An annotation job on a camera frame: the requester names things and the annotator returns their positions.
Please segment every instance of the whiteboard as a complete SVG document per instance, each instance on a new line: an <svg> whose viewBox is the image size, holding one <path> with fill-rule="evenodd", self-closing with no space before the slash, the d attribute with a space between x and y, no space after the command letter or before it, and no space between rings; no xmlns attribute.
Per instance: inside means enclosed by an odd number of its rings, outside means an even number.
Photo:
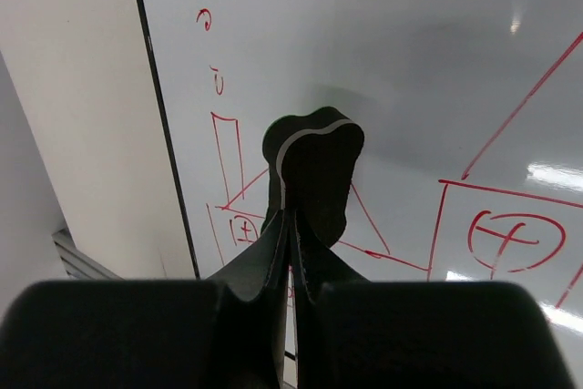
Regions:
<svg viewBox="0 0 583 389"><path fill-rule="evenodd" d="M366 136L335 252L376 281L523 285L583 383L580 0L138 5L203 277L258 236L266 128L332 105Z"/></svg>

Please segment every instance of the red marker drawing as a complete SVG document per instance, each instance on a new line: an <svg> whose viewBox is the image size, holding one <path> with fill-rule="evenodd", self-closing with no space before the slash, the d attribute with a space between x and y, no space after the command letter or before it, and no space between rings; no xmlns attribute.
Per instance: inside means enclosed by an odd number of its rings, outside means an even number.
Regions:
<svg viewBox="0 0 583 389"><path fill-rule="evenodd" d="M494 278L494 274L496 273L496 270L498 268L498 263L500 262L502 254L506 250L509 243L511 243L511 242L520 243L520 244L529 245L529 246L540 244L539 240L529 241L529 240L519 239L519 238L515 237L518 230L526 227L526 225L527 225L525 222L520 221L520 220L542 220L543 222L546 222L550 225L553 225L557 229L560 237L559 237L557 242L551 243L550 246L551 246L552 250L550 251L550 253L545 255L539 261L532 263L528 266L510 269L507 272L515 273L515 272L528 271L530 269L534 269L534 268L546 263L547 261L552 259L555 255L557 255L557 253L561 250L561 248L565 244L565 239L567 237L567 234L565 233L565 229L563 228L563 226L560 223L558 223L556 220L552 220L552 219L547 218L545 216L540 216L538 214L531 214L531 213L508 213L508 214L498 214L496 216L491 216L489 219L492 221L497 221L500 219L508 219L508 218L512 218L512 219L517 220L517 223L512 227L512 229L508 233L504 233L504 232L499 232L496 230L492 230L488 227L479 225L479 223L484 222L483 218L489 216L490 214L492 214L492 212L489 210L482 210L479 213L477 213L476 216L474 217L474 220L472 220L472 224L470 225L469 231L467 233L467 248L470 250L470 252L474 256L474 259L476 259L476 261L478 263L487 267L490 270L490 280L492 280ZM478 258L478 256L476 255L475 248L474 248L475 247L474 237L475 237L476 231L479 231L479 232L484 233L484 234L489 234L491 236L498 237L499 239L502 240L500 247L498 248L498 251L496 252L496 256L495 256L494 260L492 261L492 263L488 263L486 261L483 261L480 258Z"/></svg>
<svg viewBox="0 0 583 389"><path fill-rule="evenodd" d="M255 224L249 218L240 214L236 214L233 219L229 220L229 227L235 246L238 243L253 243L259 238Z"/></svg>
<svg viewBox="0 0 583 389"><path fill-rule="evenodd" d="M207 8L202 8L199 11L199 14L197 15L197 23L199 22L199 19L202 16L206 16L205 21L204 21L204 30L205 31L209 31L210 30L210 24L212 23L212 16L210 15L210 11Z"/></svg>
<svg viewBox="0 0 583 389"><path fill-rule="evenodd" d="M462 174L462 180L466 179L469 176L470 171L472 170L472 167L477 163L478 160L480 160L480 158L484 155L486 150L488 148L490 148L492 143L494 143L498 137L500 137L500 134L502 134L502 131L504 131L506 129L506 127L510 124L510 122L512 122L512 120L518 115L518 113L522 110L523 106L526 105L527 102L530 100L530 98L532 98L538 92L538 90L545 85L545 83L555 73L555 71L560 67L560 65L563 64L563 62L568 58L568 56L571 55L571 53L577 48L577 46L579 46L581 41L583 41L583 32L581 34L579 34L577 36L577 38L575 38L575 41L573 41L573 43L571 43L571 46L569 46L567 48L567 50L565 52L563 52L563 54L558 58L558 60L555 61L555 63L547 70L545 75L543 75L538 80L538 82L535 84L535 86L520 101L520 103L514 109L514 111L512 111L512 113L510 113L510 116L508 116L506 118L506 120L504 120L504 122L502 123L500 128L498 128L496 130L496 132L492 135L492 137L478 151L476 156L472 159L472 161L470 161L470 164L468 164L467 167L465 168L464 173Z"/></svg>
<svg viewBox="0 0 583 389"><path fill-rule="evenodd" d="M220 87L219 87L219 70L213 66L209 66L210 70L215 72L215 91L220 96L222 95L223 88L225 87L225 81L222 76L220 76Z"/></svg>
<svg viewBox="0 0 583 389"><path fill-rule="evenodd" d="M219 250L220 262L223 266L225 266L225 259L222 257L222 251L220 250L219 241L217 240L217 232L215 231L215 224L212 221L212 216L210 216L209 204L207 204L207 212L209 214L209 221L210 221L210 227L212 228L212 235L215 238L215 244L217 245L217 250Z"/></svg>

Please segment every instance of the red diagram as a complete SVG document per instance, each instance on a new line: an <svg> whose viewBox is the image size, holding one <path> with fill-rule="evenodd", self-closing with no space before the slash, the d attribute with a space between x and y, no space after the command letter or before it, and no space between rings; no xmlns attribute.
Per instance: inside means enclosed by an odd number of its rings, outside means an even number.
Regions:
<svg viewBox="0 0 583 389"><path fill-rule="evenodd" d="M207 204L207 211L209 215L210 226L213 230L213 236L217 245L217 250L219 252L221 262L224 265L227 261L224 258L223 252L225 249L222 245L225 243L224 241L220 241L220 238L216 232L216 227L219 226L219 224L215 223L216 213L213 213L213 207L215 211L218 210L228 212L230 214L229 218L227 219L227 223L229 226L232 242L235 246L238 246L242 243L253 243L259 237L259 228L257 224L261 223L261 221L264 219L264 216L257 211L249 210L248 202L244 201L245 194L252 190L253 187L259 183L260 179L262 179L261 183L267 183L267 177L265 177L265 175L267 174L268 170L263 170L254 178L246 182L243 156L241 152L240 122L236 118L225 118L223 116L219 116L216 113L210 113L210 118L212 121L212 129L217 147L217 156L219 158L220 172L224 185L226 201L221 204ZM348 241L339 241L339 244L344 245L347 248L351 248L355 251L359 251L360 253L366 254L367 256L374 259L396 261L417 271L427 272L427 266L419 266L391 255L389 245L383 234L379 231L371 213L366 208L364 200L358 189L354 186L354 184L351 185L351 189L351 193L356 200L356 204L361 209L363 216L367 220L370 230L376 236L379 248L382 249L379 251L372 251Z"/></svg>
<svg viewBox="0 0 583 389"><path fill-rule="evenodd" d="M583 33L579 34L577 38L571 43L571 45L565 50L565 52L553 63L553 65L547 70L547 72L537 81L537 83L532 87L528 94L519 102L518 106L510 113L510 115L504 120L502 125L495 131L495 133L488 139L485 145L477 152L477 154L472 158L470 163L465 168L461 176L461 181L445 180L441 179L439 182L444 184L442 191L441 201L439 203L439 208L437 210L437 218L435 221L434 237L432 241L432 246L430 250L430 261L429 261L429 274L428 278L431 276L432 269L434 268L435 260L435 249L438 242L439 232L443 228L443 215L445 211L446 197L448 191L452 188L464 188L472 190L475 195L479 193L495 193L497 196L509 199L509 197L517 197L523 200L535 200L537 202L546 202L548 205L561 205L568 206L576 209L583 209L582 204L576 202L569 202L564 200L552 199L548 197L532 195L528 193L515 192L511 190L497 189L492 187L478 186L474 184L469 184L465 182L471 175L472 168L476 163L482 158L485 152L492 146L497 138L503 133L503 131L508 127L508 125L517 117L518 113L524 108L524 106L530 101L530 99L542 88L550 77L559 69L563 62L572 54L572 52L579 46L583 41ZM545 234L545 239L541 236L541 239L521 239L520 236L530 227L539 228L547 227ZM485 245L484 237L494 238L494 248L489 248L494 250L494 256L490 257L489 260L484 260L480 255L477 255L478 246ZM556 219L535 214L530 211L507 211L498 212L498 214L493 213L490 210L480 210L471 222L468 223L467 231L467 249L472 254L474 260L485 268L489 269L489 277L493 279L494 276L500 272L500 262L506 251L508 251L512 245L519 245L524 248L528 247L531 249L537 249L537 256L535 260L530 261L525 265L517 265L514 267L506 267L506 273L520 273L531 271L542 267L546 263L550 262L555 258L560 252L566 247L568 236L564 226ZM578 268L577 271L573 272L570 277L570 281L564 285L565 289L560 293L560 297L556 300L555 307L559 308L565 299L568 297L569 293L577 283L581 273L583 272L583 264Z"/></svg>
<svg viewBox="0 0 583 389"><path fill-rule="evenodd" d="M370 227L370 230L376 236L379 251L366 249L361 245L354 244L350 241L339 241L339 244L366 254L371 258L395 261L403 266L414 269L415 271L420 271L429 281L433 278L432 273L435 268L435 255L439 246L439 233L443 228L442 220L444 217L446 198L448 191L452 187L472 190L472 193L477 195L480 193L495 193L498 197L513 197L513 199L545 202L551 207L553 205L561 205L576 208L578 210L583 209L583 204L575 202L551 199L511 190L478 186L467 182L467 179L471 175L472 168L481 159L484 153L492 146L496 139L500 137L502 132L517 116L521 109L538 92L538 90L545 85L547 80L578 47L582 40L583 33L573 41L545 75L538 80L528 94L520 101L514 111L504 120L492 137L477 152L476 156L463 171L460 180L439 180L439 183L443 184L443 190L436 212L433 238L428 242L428 263L426 265L412 263L392 255L391 247L387 239L380 232L375 223L375 219L373 218L373 214L371 214L366 207L366 200L363 199L361 193L354 185L352 185L351 196L354 197L356 205L362 210L367 226ZM218 69L215 69L214 67L211 67L211 69L215 73L217 93L220 94L222 93L224 85L222 83L222 77L219 76ZM224 257L226 248L224 245L228 245L228 243L220 240L217 229L218 227L228 227L234 247L251 244L258 238L258 225L261 224L264 216L260 211L250 210L248 208L249 204L245 201L245 198L246 194L250 193L250 191L256 187L260 179L262 179L261 184L267 184L267 177L265 175L268 170L265 169L254 175L253 178L247 179L245 177L243 155L241 153L239 120L236 118L219 116L215 113L211 113L210 118L216 141L220 172L224 184L225 199L223 202L219 203L208 203L206 207L220 260L224 265L228 262ZM227 216L223 215L218 219L219 213L227 213ZM524 273L541 268L543 265L557 257L557 255L568 246L568 233L557 218L550 216L553 214L552 211L549 213L550 215L538 214L529 210L502 211L498 208L498 210L494 211L492 208L489 209L486 206L485 209L482 208L472 214L473 216L468 218L466 225L467 228L465 229L467 243L465 251L468 251L475 263L488 270L490 279L494 279L497 275L502 273L521 274L521 272ZM530 232L538 229L544 230L544 235L541 235L540 239L532 238ZM510 261L509 259L506 259L507 253L514 250L522 251L525 249L532 249L532 251L529 250L533 253L532 259L527 259L523 264L516 262L515 265L508 265ZM562 292L556 300L555 305L557 308L563 304L582 273L583 264L581 264L577 271L570 274L570 280L562 286Z"/></svg>
<svg viewBox="0 0 583 389"><path fill-rule="evenodd" d="M197 14L197 23L199 20L204 17L204 30L210 31L210 25L212 24L212 16L210 15L210 11L207 8L202 8L199 13Z"/></svg>

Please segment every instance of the red drawing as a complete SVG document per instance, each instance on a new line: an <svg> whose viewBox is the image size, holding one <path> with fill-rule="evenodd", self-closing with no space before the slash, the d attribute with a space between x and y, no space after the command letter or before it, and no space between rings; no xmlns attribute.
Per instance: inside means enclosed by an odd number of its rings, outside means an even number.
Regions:
<svg viewBox="0 0 583 389"><path fill-rule="evenodd" d="M224 266L225 265L225 260L222 258L222 252L220 251L219 241L217 240L217 232L215 231L215 224L212 221L212 216L210 216L209 204L207 204L207 212L209 214L209 221L210 221L210 227L212 228L212 235L215 238L215 244L217 245L217 250L219 250L220 262Z"/></svg>
<svg viewBox="0 0 583 389"><path fill-rule="evenodd" d="M447 193L447 189L449 186L456 186L456 187L462 187L462 188L467 188L467 189L476 189L476 190L485 191L485 192L498 193L501 195L517 196L519 198L525 198L525 199L530 199L530 200L553 202L553 203L556 203L559 205L566 205L569 207L574 207L574 208L583 210L583 204L579 204L576 202L570 202L567 200L557 200L557 199L549 198L546 196L538 196L538 195L533 195L530 193L522 193L519 191L496 189L496 188L487 187L487 186L478 186L476 184L469 184L466 182L453 181L453 180L449 180L449 179L440 179L439 182L444 184L444 191L442 194L441 203L439 206L439 211L437 212L437 219L435 221L435 231L434 231L433 243L432 243L432 248L431 248L431 255L430 255L430 259L429 259L429 272L427 273L427 279L429 279L429 277L431 275L431 269L433 266L433 259L434 259L434 253L435 253L435 244L437 241L437 236L438 236L440 225L441 225L442 212L443 212L443 208L444 208L444 204L445 204L445 194ZM492 278L494 276L494 273L496 271L496 268L497 268L497 265L500 261L500 258L502 257L502 255L503 255L503 253L504 253L504 251L509 243L525 244L525 245L529 245L529 246L537 246L539 244L542 244L542 242L539 240L526 240L526 239L519 239L517 237L517 232L520 229L522 229L523 227L526 227L527 223L529 221L542 220L543 222L546 222L549 225L551 225L552 227L554 227L557 230L557 241L549 242L551 249L548 251L548 253L545 252L544 257L541 257L541 259L539 261L531 263L530 265L527 265L527 266L522 266L522 267L517 267L514 269L507 270L507 272L515 273L515 272L528 271L528 270L535 269L538 266L541 266L542 264L551 260L553 257L555 257L558 254L558 252L563 248L563 246L565 244L565 240L567 239L567 234L565 232L564 227L556 220L550 219L550 218L545 217L545 216L531 214L531 213L507 213L507 214L499 214L499 215L491 216L488 218L488 216L490 214L491 214L491 212L489 210L480 211L475 216L474 220L472 221L472 224L470 225L470 228L468 231L468 236L467 236L468 249L470 250L470 252L472 252L472 255L474 256L474 258L476 259L477 262L479 262L480 264L482 264L483 266L485 266L491 270L490 278ZM517 223L515 223L515 225L508 232L503 232L501 230L493 230L492 222L489 222L489 220L487 220L487 219L490 219L490 220L496 221L496 220L502 220L502 219L508 219L508 218L517 220ZM479 259L478 257L476 257L476 255L475 255L474 236L475 236L477 231L491 235L491 236L498 237L499 239L502 240L501 245L498 248L498 251L496 252L495 259L491 263L483 261L483 260ZM573 278L569 282L567 288L562 293L560 299L555 304L556 308L559 308L563 304L563 302L568 297L569 293L571 292L571 290L573 289L573 287L575 286L575 284L578 282L578 280L580 279L580 277L582 275L583 275L583 264L581 264L577 273L573 276Z"/></svg>
<svg viewBox="0 0 583 389"><path fill-rule="evenodd" d="M215 91L220 96L220 95L222 95L223 89L225 88L225 81L224 81L223 77L219 75L219 70L217 68L215 68L213 66L209 66L209 67L210 67L210 70L215 72Z"/></svg>
<svg viewBox="0 0 583 389"><path fill-rule="evenodd" d="M209 31L210 30L210 24L212 23L212 16L210 15L210 11L207 8L202 8L199 11L199 14L197 15L197 23L199 22L199 19L201 17L205 17L204 20L204 30L205 31Z"/></svg>
<svg viewBox="0 0 583 389"><path fill-rule="evenodd" d="M217 151L218 151L218 155L219 155L220 170L221 170L221 174L222 174L223 184L225 187L225 195L226 195L226 202L224 204L216 205L215 208L218 210L221 210L221 211L230 211L230 212L235 214L235 217L233 219L229 220L230 234L231 234L231 237L232 237L235 245L237 245L239 242L243 242L243 241L249 243L251 241L257 240L257 238L259 237L259 233L255 229L255 226L250 218L264 219L264 216L261 214L258 214L256 212L249 212L248 209L244 207L245 193L246 193L246 191L249 190L249 188L251 186L258 183L258 181L261 179L261 177L266 175L269 170L268 169L263 170L257 176L255 176L253 179L251 179L247 184L245 184L244 183L245 176L244 176L244 172L243 172L243 158L242 158L241 145L240 145L239 121L236 118L225 118L223 116L219 116L219 115L212 113L212 112L210 114L211 114L211 118L212 118L214 137L215 137L215 142L216 142ZM223 135L223 131L221 129L221 124L234 126L234 132L233 132L233 130L231 130L230 134L225 133ZM236 159L233 159L233 157L225 156L224 151L225 150L233 150L235 141L236 141L236 145L237 145L237 153L239 156ZM232 166L235 162L237 163L237 166L239 167L237 172L232 171L232 170L234 170L232 168ZM235 195L233 196L231 188L233 187L233 181L235 178L237 178L239 180L240 190L237 191L237 193L235 193ZM369 257L377 259L377 260L383 259L383 260L387 260L387 261L396 261L396 262L401 263L405 266L411 267L417 271L427 271L428 268L425 266L419 266L417 264L411 263L409 261L401 260L401 259L396 258L396 257L391 255L387 241L384 238L383 234L378 229L375 221L373 220L372 214L366 208L365 201L364 201L362 195L359 193L359 190L354 186L354 184L351 184L351 189L352 189L352 192L354 194L356 201L358 202L358 205L360 206L360 208L363 211L363 214L364 214L366 220L369 222L374 234L378 237L380 243L383 245L384 251L377 252L377 251L367 250L365 248L361 248L360 246L354 245L354 244L349 243L347 241L339 241L339 244L344 245L348 248L354 249L356 251L359 251L360 253L366 254Z"/></svg>
<svg viewBox="0 0 583 389"><path fill-rule="evenodd" d="M502 257L502 254L506 250L508 243L514 242L514 243L519 243L519 244L523 244L523 245L538 245L540 243L539 241L527 241L527 240L523 240L523 239L519 239L519 238L515 237L515 234L518 232L518 230L520 230L523 227L526 227L526 224L523 221L520 221L516 225L514 225L514 227L507 234L505 234L504 232L498 232L495 230L491 230L490 228L478 225L478 223L484 223L486 221L486 219L483 220L483 218L487 218L491 214L492 214L492 212L488 211L488 210L480 211L476 215L474 220L472 221L472 224L470 225L469 231L467 233L467 247L470 250L470 252L472 253L472 255L474 256L474 258L476 259L476 261L478 263L480 263L481 265L487 267L490 270L490 280L492 280L494 278L494 274L496 272L497 265L500 261L500 258ZM544 217L544 216L540 216L537 214L530 214L530 213L508 213L508 214L498 214L496 216L491 216L489 218L489 220L496 222L498 220L508 219L508 218L517 219L517 220L518 219L521 219L521 220L542 220L546 223L549 223L550 225L552 225L553 227L555 227L558 230L558 235L557 235L558 239L556 242L552 242L552 246L551 246L552 250L550 251L549 254L547 254L545 257L543 257L540 261L534 262L534 263L527 265L525 267L510 269L507 272L515 273L515 272L522 272L522 271L528 271L528 270L534 269L537 266L540 266L540 265L544 264L545 262L549 261L555 255L557 255L557 253L561 250L561 248L565 244L565 238L567 237L567 235L565 233L565 229L563 228L563 226L560 223L558 223L556 220L552 220L552 219ZM476 255L476 252L474 249L474 236L475 236L476 231L480 231L480 232L483 232L483 233L486 233L486 234L489 234L492 236L496 236L496 237L502 239L502 243L500 244L500 247L496 253L496 258L494 259L494 261L492 263L487 263L485 261L482 261Z"/></svg>
<svg viewBox="0 0 583 389"><path fill-rule="evenodd" d="M239 173L241 189L240 189L239 194L233 200L237 199L239 196L241 196L243 199L245 199L245 189L247 188L244 185L245 175L243 173L243 156L241 154L241 149L240 149L239 121L236 118L224 118L224 117L221 117L221 116L219 116L215 113L212 113L212 112L210 113L210 115L212 117L212 126L213 126L213 129L215 132L215 140L217 142L217 151L219 152L220 170L222 172L222 178L223 178L223 182L225 184L225 192L227 194L227 204L229 204L232 202L232 200L230 199L230 194L229 194L229 185L230 184L228 183L227 174L225 172L225 163L223 161L223 155L222 155L222 151L221 151L221 147L220 147L219 131L217 129L217 121L231 123L231 124L234 124L234 127L235 127L235 137L237 139L237 151L239 153L239 172L238 173Z"/></svg>
<svg viewBox="0 0 583 389"><path fill-rule="evenodd" d="M366 207L364 206L363 200L361 200L361 196L358 194L358 190L356 190L356 187L352 183L351 183L350 187L353 189L354 196L356 196L356 198L358 199L358 203L361 204L361 207L363 208L364 215L366 216L366 219L368 219L371 226L373 227L374 232L379 237L379 239L381 240L381 243L383 244L384 248L386 249L387 255L391 255L391 252L389 251L389 245L386 244L386 241L383 239L383 236L381 235L380 231L378 230L378 228L376 228L376 225L374 224L374 221L371 218L371 215L368 214L368 211L366 210Z"/></svg>
<svg viewBox="0 0 583 389"><path fill-rule="evenodd" d="M427 266L427 280L431 278L431 270L434 268L435 244L437 243L437 232L441 224L441 215L444 212L445 195L447 194L448 184L444 185L444 191L441 193L441 200L439 201L439 210L437 211L437 219L435 220L434 237L431 240L431 249L429 250L429 266Z"/></svg>
<svg viewBox="0 0 583 389"><path fill-rule="evenodd" d="M240 242L253 243L259 238L255 224L251 219L240 214L236 214L233 219L229 220L229 227L235 246Z"/></svg>
<svg viewBox="0 0 583 389"><path fill-rule="evenodd" d="M557 304L555 305L555 307L559 308L561 305L563 305L563 302L568 297L568 295L571 293L571 289L573 289L573 287L575 286L575 284L577 284L577 282L579 280L579 277L581 276L582 273L583 273L583 264L581 264L581 266L579 267L579 269L578 269L577 273L575 274L575 276L568 283L567 288L565 289L565 291L563 292L563 294L561 295L561 297L558 299Z"/></svg>
<svg viewBox="0 0 583 389"><path fill-rule="evenodd" d="M558 60L555 61L555 63L550 67L550 69L547 70L545 75L543 75L538 80L538 82L535 84L535 86L532 87L532 89L528 92L528 94L520 101L520 103L518 104L518 107L516 107L514 109L514 111L512 111L512 113L510 113L510 116L508 116L506 118L506 120L502 123L502 125L500 125L500 128L498 128L496 130L496 132L492 135L492 137L478 151L476 156L472 159L472 161L470 161L470 164L468 164L467 167L465 168L464 173L462 174L462 180L466 179L469 176L470 170L472 169L472 167L484 155L484 153L490 147L490 145L492 145L492 143L494 143L494 141L498 137L500 137L500 134L502 134L502 131L504 131L506 129L506 127L510 124L510 122L517 116L517 114L520 112L520 110L523 108L523 106L527 104L528 100L530 100L530 98L532 98L538 92L538 90L548 81L548 79L553 75L553 73L555 73L555 71L558 69L558 67L561 64L563 64L563 62L568 58L568 56L571 55L571 53L577 48L577 46L579 46L581 41L583 41L583 33L579 34L578 37L575 38L575 41L573 41L573 43L571 43L571 46L569 46L567 48L567 50L563 53L563 55L561 55L558 58Z"/></svg>

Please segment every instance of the red line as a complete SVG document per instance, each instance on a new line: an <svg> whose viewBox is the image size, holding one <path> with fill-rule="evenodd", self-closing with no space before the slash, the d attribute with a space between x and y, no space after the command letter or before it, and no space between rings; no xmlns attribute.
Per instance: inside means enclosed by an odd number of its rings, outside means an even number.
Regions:
<svg viewBox="0 0 583 389"><path fill-rule="evenodd" d="M506 236L504 234L502 234L501 232L492 231L492 230L489 230L488 228L477 226L476 229L480 230L482 232L485 232L486 234L490 234L492 236L499 237L500 239L506 238ZM525 243L526 245L538 245L539 244L539 241L523 241L522 239L517 239L516 237L513 237L512 239L510 239L510 241L514 241L516 243Z"/></svg>
<svg viewBox="0 0 583 389"><path fill-rule="evenodd" d="M504 240L502 241L502 244L500 245L500 248L498 249L498 252L496 253L496 258L494 259L494 263L492 263L492 269L490 270L490 280L494 279L494 273L496 272L496 267L498 265L498 262L500 261L500 257L502 257L502 253L506 249L506 246L508 246L508 243L511 241L512 236L514 236L514 234L519 229L524 227L525 225L526 224L523 222L517 223L514 227L512 227L512 230L510 230L508 235L504 236Z"/></svg>
<svg viewBox="0 0 583 389"><path fill-rule="evenodd" d="M346 241L338 241L338 243L341 243L342 245L346 245L349 248L352 248L353 250L357 250L357 251L363 252L366 255L369 255L369 256L371 256L371 257L373 257L375 259L387 259L387 260L397 261L399 263L406 264L407 266L410 266L412 268L418 269L419 271L427 271L426 268L422 268L421 266L417 266L416 264L412 264L409 261L397 259L395 257L391 257L390 255L381 254L380 252L375 252L375 251L370 251L370 250L364 250L363 248L359 248L358 246L352 245L351 243L348 243Z"/></svg>
<svg viewBox="0 0 583 389"><path fill-rule="evenodd" d="M549 202L555 202L556 204L568 205L570 207L577 207L578 209L583 209L583 204L577 204L576 202L569 202L568 200L555 200L554 198L548 198L546 196L531 195L529 193L521 193L519 191L494 189L492 187L477 186L475 184L468 184L466 182L452 181L450 179L440 179L439 182L442 184L451 184L452 186L467 187L469 189L477 189L483 191L492 191L494 193L502 193L504 195L519 196L522 198L530 198L532 200L547 200Z"/></svg>
<svg viewBox="0 0 583 389"><path fill-rule="evenodd" d="M557 247L550 253L548 254L547 257L545 257L543 260L538 261L534 264L531 264L530 266L526 266L526 268L517 268L517 269L511 269L508 272L514 273L514 272L522 272L522 271L528 271L530 269L534 269L537 268L538 266L546 263L547 261L549 261L550 259L552 259L553 257L555 257L558 252L561 250L561 248L563 248L563 245L565 244L565 240L567 239L567 233L565 232L565 228L563 228L563 226L558 223L556 220L547 218L545 216L541 216L539 214L532 214L532 213L507 213L507 214L498 214L497 216L492 216L490 219L500 219L500 218L533 218L533 219L537 219L537 220L543 220L547 223L550 223L551 225L554 225L558 232L561 235L561 239L558 242Z"/></svg>
<svg viewBox="0 0 583 389"><path fill-rule="evenodd" d="M225 260L222 258L222 252L220 251L219 241L217 240L217 233L215 232L215 224L212 222L212 217L210 216L209 204L207 204L207 212L209 214L210 227L212 228L212 235L215 236L215 243L217 244L217 249L219 250L220 262L225 266Z"/></svg>
<svg viewBox="0 0 583 389"><path fill-rule="evenodd" d="M229 219L230 236L233 238L233 244L237 248L237 240L235 239L235 232L233 231L233 219Z"/></svg>
<svg viewBox="0 0 583 389"><path fill-rule="evenodd" d="M386 244L386 241L384 241L383 236L381 235L381 232L378 230L378 228L376 228L376 225L374 224L374 221L371 218L371 215L368 214L368 211L366 210L366 207L363 204L363 200L361 200L361 197L358 194L358 191L356 190L356 187L352 183L350 185L353 188L354 195L358 199L358 203L361 204L361 207L363 208L364 214L366 215L366 219L368 219L368 221L371 223L371 226L373 227L374 232L376 232L376 235L379 236L379 239L381 240L381 242L383 243L384 248L386 249L386 253L388 255L391 255L391 252L389 251L389 245Z"/></svg>
<svg viewBox="0 0 583 389"><path fill-rule="evenodd" d="M441 193L441 201L439 202L439 210L437 211L437 219L435 220L434 238L431 242L431 251L429 252L429 267L427 269L427 280L431 278L431 270L434 268L434 253L435 245L437 243L437 233L439 232L439 224L441 223L441 214L444 211L445 194L447 193L448 184L444 185L444 191Z"/></svg>
<svg viewBox="0 0 583 389"><path fill-rule="evenodd" d="M220 77L220 90L219 90L219 84L217 84L217 79L218 77L217 74L215 73L215 91L219 96L221 96L223 90L225 89L225 80L223 79L223 77Z"/></svg>
<svg viewBox="0 0 583 389"><path fill-rule="evenodd" d="M248 183L248 184L247 184L245 187L243 187L243 190L246 190L246 189L248 189L248 188L249 188L249 187L250 187L250 186L251 186L251 185L252 185L252 184L253 184L255 181L257 181L257 179L259 179L259 178L261 178L263 175L265 175L265 174L267 173L267 171L268 171L268 170L269 170L269 169L265 169L265 170L264 170L262 173L260 173L260 174L259 174L258 176L256 176L254 179L252 179L252 180L251 180L251 182L249 182L249 183ZM227 204L226 204L226 205L224 205L223 207L219 207L219 208L220 208L221 210L229 210L229 209L230 209L230 206L232 205L232 203L233 203L235 200L237 200L237 199L238 199L238 198L241 196L241 194L243 193L243 190L242 190L242 191L240 191L239 193L237 193L237 194L235 195L235 197L234 197L232 200L230 200L229 202L227 202Z"/></svg>
<svg viewBox="0 0 583 389"><path fill-rule="evenodd" d="M573 287L575 286L575 283L577 283L579 277L581 276L581 273L583 273L583 264L581 265L581 267L579 268L579 270L577 271L577 273L575 274L575 276L573 277L573 280L571 280L571 282L568 284L567 288L565 289L565 291L563 292L563 295L560 297L560 299L557 301L557 304L555 304L555 307L558 309L561 305L563 305L563 301L568 297L568 295L571 292L571 289L573 289Z"/></svg>
<svg viewBox="0 0 583 389"><path fill-rule="evenodd" d="M241 186L241 196L245 199L245 177L243 176L243 156L240 153L240 133L239 133L239 121L235 120L235 131L237 132L237 149L239 150L239 166L240 166L240 186Z"/></svg>
<svg viewBox="0 0 583 389"><path fill-rule="evenodd" d="M550 67L550 69L547 70L545 75L543 75L538 80L538 82L535 84L535 86L532 88L532 90L530 90L530 92L518 104L518 107L516 107L514 109L514 111L512 111L512 113L510 113L510 116L508 116L506 118L506 120L500 126L500 128L498 128L496 130L494 135L480 149L480 151L477 153L477 155L474 157L474 159L472 159L472 161L467 166L467 168L465 168L464 173L462 175L462 179L466 179L469 176L470 170L475 165L475 163L480 159L480 157L482 157L482 155L484 155L484 153L490 147L490 145L492 143L494 143L494 141L500 136L500 134L502 134L502 131L504 131L506 129L506 127L508 126L508 124L517 116L518 112L522 109L522 107L524 105L526 105L528 100L530 100L530 98L532 98L538 92L538 90L547 82L547 80L551 77L551 75L553 75L553 73L555 73L555 70L557 70L558 67L561 64L563 64L563 62L567 59L567 57L571 54L571 52L573 52L575 50L575 48L579 45L579 43L581 43L582 40L583 40L583 33L578 35L578 37L575 39L575 41L573 41L573 43L571 43L571 46L569 46L567 48L567 50L563 53L563 55L561 55L560 58L557 61L555 61L555 64L553 64Z"/></svg>
<svg viewBox="0 0 583 389"><path fill-rule="evenodd" d="M221 207L220 205L217 205L215 207L215 209L220 209L223 211L230 211L232 213L244 214L245 216L251 216L252 218L265 219L265 216L260 216L259 214L248 213L247 211L234 210L231 207Z"/></svg>
<svg viewBox="0 0 583 389"><path fill-rule="evenodd" d="M220 153L220 143L219 143L219 133L217 132L217 118L219 120L223 120L212 111L210 112L212 115L212 126L215 130L215 139L217 140L217 151L219 152L219 161L220 161L220 170L222 171L222 179L225 182L225 191L227 192L227 202L229 202L229 186L227 186L227 175L225 174L225 166L222 164L222 154Z"/></svg>
<svg viewBox="0 0 583 389"><path fill-rule="evenodd" d="M222 120L223 122L236 122L237 119L236 118L224 118L223 116L219 116L216 113L213 113L212 111L210 112L210 114L212 114L212 116L214 118L217 118L218 120Z"/></svg>

